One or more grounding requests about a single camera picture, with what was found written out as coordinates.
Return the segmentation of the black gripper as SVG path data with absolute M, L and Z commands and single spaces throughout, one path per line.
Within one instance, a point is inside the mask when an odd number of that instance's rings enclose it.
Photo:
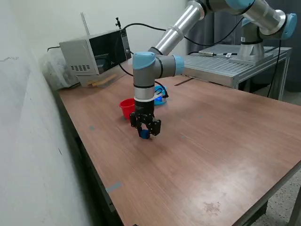
M 154 106 L 154 100 L 149 102 L 140 102 L 135 100 L 135 112 L 130 113 L 130 123 L 132 127 L 137 129 L 139 137 L 141 137 L 141 132 L 143 129 L 142 124 L 137 119 L 135 113 L 151 115 L 154 117 Z M 151 135 L 157 136 L 160 133 L 161 120 L 155 118 L 148 120 L 146 127 L 149 131 L 149 137 Z

